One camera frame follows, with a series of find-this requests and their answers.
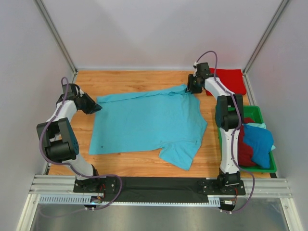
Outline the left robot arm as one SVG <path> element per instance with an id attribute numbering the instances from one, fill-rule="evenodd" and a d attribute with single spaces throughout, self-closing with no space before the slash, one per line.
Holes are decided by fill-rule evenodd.
<path id="1" fill-rule="evenodd" d="M 98 178 L 97 169 L 80 154 L 71 120 L 77 111 L 91 115 L 102 107 L 80 86 L 69 83 L 62 87 L 63 94 L 55 112 L 46 122 L 37 125 L 40 152 L 47 162 L 65 166 L 75 174 L 74 192 L 101 193 L 104 183 Z"/>

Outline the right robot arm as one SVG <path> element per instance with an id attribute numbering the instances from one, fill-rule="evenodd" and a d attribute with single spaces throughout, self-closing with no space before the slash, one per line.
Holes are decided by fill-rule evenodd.
<path id="1" fill-rule="evenodd" d="M 221 164 L 217 177 L 217 189 L 228 194 L 240 185 L 241 175 L 238 164 L 238 137 L 243 123 L 243 97 L 226 88 L 215 76 L 188 75 L 186 92 L 210 92 L 216 99 L 215 122 L 221 134 Z"/>

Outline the light blue t-shirt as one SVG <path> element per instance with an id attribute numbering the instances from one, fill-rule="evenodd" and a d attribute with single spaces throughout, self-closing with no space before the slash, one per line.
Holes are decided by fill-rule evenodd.
<path id="1" fill-rule="evenodd" d="M 159 157 L 189 170 L 207 127 L 200 101 L 182 84 L 169 89 L 97 98 L 89 154 L 160 150 Z"/>

